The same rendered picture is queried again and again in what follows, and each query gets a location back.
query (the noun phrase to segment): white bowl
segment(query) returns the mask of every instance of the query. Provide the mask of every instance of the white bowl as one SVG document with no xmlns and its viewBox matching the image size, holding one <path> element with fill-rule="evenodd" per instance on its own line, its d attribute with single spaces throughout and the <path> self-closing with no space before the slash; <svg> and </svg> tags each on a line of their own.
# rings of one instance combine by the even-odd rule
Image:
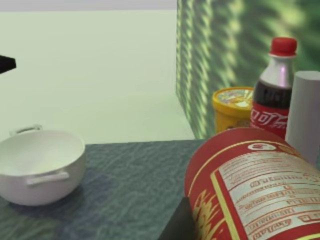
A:
<svg viewBox="0 0 320 240">
<path fill-rule="evenodd" d="M 58 201 L 81 183 L 85 169 L 84 142 L 65 131 L 35 125 L 0 142 L 0 196 L 11 203 Z"/>
</svg>

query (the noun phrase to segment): yellow container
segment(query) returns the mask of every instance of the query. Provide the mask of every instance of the yellow container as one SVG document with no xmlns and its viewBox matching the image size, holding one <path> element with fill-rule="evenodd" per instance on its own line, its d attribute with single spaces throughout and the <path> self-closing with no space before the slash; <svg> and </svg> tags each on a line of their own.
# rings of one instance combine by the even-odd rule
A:
<svg viewBox="0 0 320 240">
<path fill-rule="evenodd" d="M 216 133 L 250 126 L 253 90 L 252 87 L 229 87 L 213 94 Z"/>
</svg>

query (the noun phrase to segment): red can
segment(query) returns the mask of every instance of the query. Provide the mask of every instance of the red can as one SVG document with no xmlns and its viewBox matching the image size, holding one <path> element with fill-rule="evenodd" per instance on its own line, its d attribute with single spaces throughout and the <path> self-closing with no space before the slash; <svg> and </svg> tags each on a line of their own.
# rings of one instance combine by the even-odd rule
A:
<svg viewBox="0 0 320 240">
<path fill-rule="evenodd" d="M 281 137 L 224 131 L 185 174 L 198 240 L 320 240 L 320 173 Z"/>
</svg>

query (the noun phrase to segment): gray marble countertop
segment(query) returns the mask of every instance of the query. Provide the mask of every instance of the gray marble countertop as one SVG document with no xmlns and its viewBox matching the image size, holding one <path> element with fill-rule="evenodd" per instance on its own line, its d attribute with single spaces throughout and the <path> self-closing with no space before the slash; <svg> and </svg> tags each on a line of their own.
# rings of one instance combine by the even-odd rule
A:
<svg viewBox="0 0 320 240">
<path fill-rule="evenodd" d="M 25 207 L 0 198 L 1 240 L 156 240 L 183 196 L 201 140 L 88 145 L 87 171 L 65 199 Z"/>
</svg>

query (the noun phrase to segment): coca-cola bottle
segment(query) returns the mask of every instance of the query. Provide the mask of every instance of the coca-cola bottle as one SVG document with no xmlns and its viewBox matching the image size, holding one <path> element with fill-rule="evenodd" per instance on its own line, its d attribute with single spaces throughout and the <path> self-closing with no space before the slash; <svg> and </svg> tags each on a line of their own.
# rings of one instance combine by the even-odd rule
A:
<svg viewBox="0 0 320 240">
<path fill-rule="evenodd" d="M 250 126 L 267 130 L 283 139 L 286 136 L 296 50 L 294 38 L 274 38 L 269 65 L 253 91 Z"/>
</svg>

